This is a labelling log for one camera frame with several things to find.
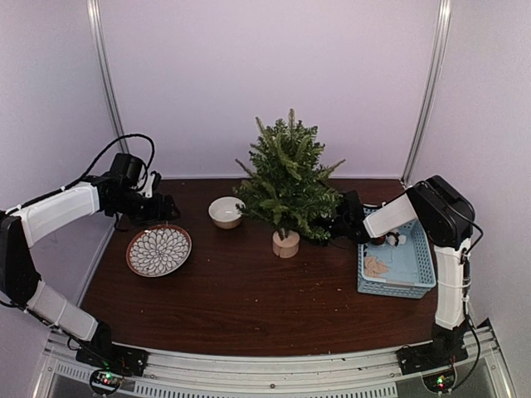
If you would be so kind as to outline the beige bow ornament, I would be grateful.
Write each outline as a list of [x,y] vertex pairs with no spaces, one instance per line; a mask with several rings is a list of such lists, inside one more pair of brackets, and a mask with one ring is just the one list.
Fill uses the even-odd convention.
[[369,278],[382,278],[390,268],[376,256],[366,256],[363,260],[363,274]]

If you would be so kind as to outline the aluminium corner post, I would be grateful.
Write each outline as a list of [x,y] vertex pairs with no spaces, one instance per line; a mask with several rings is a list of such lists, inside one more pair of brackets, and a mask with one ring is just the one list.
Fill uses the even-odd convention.
[[437,84],[441,76],[443,64],[446,57],[446,48],[451,29],[452,1],[440,0],[439,11],[436,20],[436,29],[431,52],[431,61],[428,68],[424,94],[412,144],[407,155],[405,167],[400,178],[404,187],[412,184],[412,174],[421,151],[422,140],[424,139],[427,126],[431,117],[431,111],[436,97]]
[[117,137],[124,135],[124,128],[119,114],[118,102],[114,92],[110,64],[105,48],[105,36],[100,14],[100,2],[97,0],[86,1],[91,33],[95,43],[96,58],[99,63],[100,75],[103,84],[104,97],[110,115],[110,121]]

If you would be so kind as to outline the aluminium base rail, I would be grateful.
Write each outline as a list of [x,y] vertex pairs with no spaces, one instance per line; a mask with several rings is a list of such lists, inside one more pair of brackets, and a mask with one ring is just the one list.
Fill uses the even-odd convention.
[[436,381],[456,376],[452,397],[515,397],[491,326],[467,333],[468,357],[405,374],[395,347],[301,357],[224,357],[149,349],[142,376],[113,397],[438,397]]

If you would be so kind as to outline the red bauble ornament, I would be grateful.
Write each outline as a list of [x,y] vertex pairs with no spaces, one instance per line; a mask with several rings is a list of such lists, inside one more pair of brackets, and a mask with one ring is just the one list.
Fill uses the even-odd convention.
[[386,237],[385,236],[380,236],[378,238],[372,238],[371,239],[371,244],[372,245],[383,245],[385,242],[386,242]]

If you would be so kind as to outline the right aluminium corner post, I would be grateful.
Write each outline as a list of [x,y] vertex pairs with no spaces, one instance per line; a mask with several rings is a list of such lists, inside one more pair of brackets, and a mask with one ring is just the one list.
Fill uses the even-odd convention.
[[431,117],[431,111],[436,97],[437,84],[441,76],[443,64],[446,57],[446,48],[451,29],[452,1],[440,0],[439,11],[436,20],[436,29],[431,52],[431,61],[428,68],[424,94],[412,144],[407,155],[405,167],[400,178],[404,187],[412,184],[412,174],[421,151],[422,140],[424,139],[427,126]]

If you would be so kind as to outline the left aluminium corner post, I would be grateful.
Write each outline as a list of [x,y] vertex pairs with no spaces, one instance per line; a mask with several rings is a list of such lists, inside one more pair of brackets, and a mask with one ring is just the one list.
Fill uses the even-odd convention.
[[118,102],[114,92],[110,64],[105,48],[105,36],[100,14],[100,2],[97,0],[86,1],[91,33],[95,43],[96,58],[99,63],[100,75],[103,84],[104,97],[110,115],[110,121],[117,137],[124,135],[124,128],[119,114]]

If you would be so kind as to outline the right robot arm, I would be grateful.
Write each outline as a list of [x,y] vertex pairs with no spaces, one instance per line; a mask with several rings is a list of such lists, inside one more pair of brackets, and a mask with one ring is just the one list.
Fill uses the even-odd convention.
[[335,239],[356,244],[383,240],[410,221],[418,221],[433,245],[437,266],[437,308],[432,342],[425,357],[433,366],[444,365],[462,344],[470,290],[469,256],[475,210],[444,178],[435,175],[409,187],[380,206],[364,205],[356,191],[343,194],[337,216],[325,223]]

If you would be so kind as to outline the patterned ceramic plate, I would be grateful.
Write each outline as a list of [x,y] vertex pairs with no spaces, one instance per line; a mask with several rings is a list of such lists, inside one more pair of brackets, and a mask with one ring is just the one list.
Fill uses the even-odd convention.
[[192,252],[192,239],[180,226],[159,225],[139,232],[128,244],[126,263],[136,275],[163,277],[180,268]]

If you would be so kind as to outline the small green christmas tree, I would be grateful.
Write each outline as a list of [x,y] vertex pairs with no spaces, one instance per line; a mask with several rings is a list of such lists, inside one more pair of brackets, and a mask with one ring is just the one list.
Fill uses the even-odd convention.
[[256,117],[256,125],[259,135],[250,144],[249,163],[235,160],[246,174],[234,188],[242,201],[237,209],[270,226],[273,253],[289,259],[298,254],[303,238],[316,243],[331,238],[318,222],[337,214],[341,194],[329,179],[345,161],[322,163],[325,144],[317,140],[319,127],[304,125],[293,109],[272,125]]

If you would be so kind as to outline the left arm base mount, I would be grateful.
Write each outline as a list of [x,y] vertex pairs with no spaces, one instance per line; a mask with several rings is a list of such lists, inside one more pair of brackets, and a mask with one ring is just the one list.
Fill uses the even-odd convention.
[[79,348],[76,360],[93,367],[112,371],[121,376],[142,376],[147,366],[149,353],[141,348],[126,347],[112,340],[111,328],[100,322],[89,341],[75,337]]

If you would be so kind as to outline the white ceramic bowl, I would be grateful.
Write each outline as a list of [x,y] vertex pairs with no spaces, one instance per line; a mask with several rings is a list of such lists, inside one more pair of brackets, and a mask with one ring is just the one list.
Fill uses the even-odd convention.
[[220,197],[208,207],[208,215],[218,228],[230,230],[241,224],[241,212],[239,207],[243,201],[236,197]]

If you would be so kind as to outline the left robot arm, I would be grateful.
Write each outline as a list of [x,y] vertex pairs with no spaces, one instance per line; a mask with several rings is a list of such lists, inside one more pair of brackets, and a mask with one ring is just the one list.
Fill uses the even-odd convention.
[[135,226],[177,219],[180,211],[173,197],[156,191],[159,173],[140,175],[147,169],[140,158],[118,153],[103,175],[83,176],[78,182],[1,214],[1,291],[9,307],[59,328],[77,340],[102,368],[111,368],[119,361],[110,327],[45,283],[30,249],[40,239],[97,212],[126,216]]

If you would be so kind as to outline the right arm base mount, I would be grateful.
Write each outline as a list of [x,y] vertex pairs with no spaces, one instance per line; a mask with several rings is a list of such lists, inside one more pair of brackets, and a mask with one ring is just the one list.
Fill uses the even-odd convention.
[[403,375],[450,366],[469,357],[463,335],[448,331],[434,334],[431,342],[401,347],[396,355]]

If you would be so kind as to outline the light blue plastic basket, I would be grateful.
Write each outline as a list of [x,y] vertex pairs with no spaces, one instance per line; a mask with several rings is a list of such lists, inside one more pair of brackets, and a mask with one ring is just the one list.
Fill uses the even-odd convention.
[[[425,231],[417,220],[398,227],[407,237],[405,245],[371,243],[358,246],[358,292],[389,297],[421,299],[436,286],[436,273]],[[389,268],[382,278],[363,274],[363,260],[376,256]]]

